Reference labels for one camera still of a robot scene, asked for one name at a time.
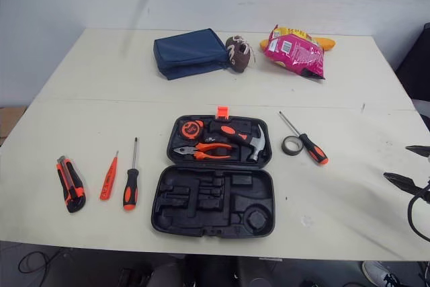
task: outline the tool case latch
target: tool case latch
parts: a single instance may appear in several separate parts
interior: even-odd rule
[[[218,110],[216,111],[216,119],[228,120],[228,107],[218,106]]]

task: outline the black electrical tape roll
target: black electrical tape roll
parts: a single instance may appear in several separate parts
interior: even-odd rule
[[[292,142],[292,143],[296,144],[297,147],[298,147],[297,150],[294,151],[292,149],[289,149],[287,147],[287,142]],[[298,138],[296,136],[288,136],[288,137],[285,137],[284,140],[282,141],[282,146],[281,147],[282,147],[282,151],[285,154],[287,154],[289,156],[296,156],[296,155],[298,155],[300,153],[300,151],[302,151],[302,149],[303,149],[303,142],[302,142],[302,140],[300,138]]]

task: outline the navy blue pouch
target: navy blue pouch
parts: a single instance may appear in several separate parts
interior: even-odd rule
[[[227,49],[210,28],[155,40],[154,55],[168,80],[229,66]]]

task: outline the orange screwdriver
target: orange screwdriver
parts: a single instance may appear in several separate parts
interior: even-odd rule
[[[127,170],[127,184],[122,198],[122,205],[127,211],[133,210],[136,207],[137,202],[137,177],[139,175],[139,171],[136,169],[136,150],[137,137],[134,139],[133,167]]]
[[[287,117],[284,116],[284,114],[279,111],[279,114],[281,115],[282,119],[293,129],[297,135],[298,138],[303,142],[303,146],[306,147],[308,150],[309,155],[320,165],[325,165],[329,162],[329,159],[323,152],[323,150],[316,146],[308,137],[307,134],[300,134],[300,132],[296,129],[296,127],[293,126],[293,124],[287,119]]]
[[[118,151],[112,164],[110,164],[108,173],[106,174],[103,187],[101,188],[100,200],[109,200],[110,193],[112,192],[112,186],[114,185],[115,175],[116,175],[116,163],[118,162]]]

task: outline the hammer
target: hammer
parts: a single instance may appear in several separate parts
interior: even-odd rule
[[[241,134],[237,132],[233,127],[230,126],[221,126],[219,131],[225,136],[231,138],[232,140],[238,142],[239,144],[247,145],[254,148],[253,153],[249,156],[249,159],[252,161],[258,161],[258,154],[260,151],[264,149],[266,145],[266,139],[264,137],[263,129],[258,125],[258,129],[260,129],[260,137],[252,137],[248,134]]]

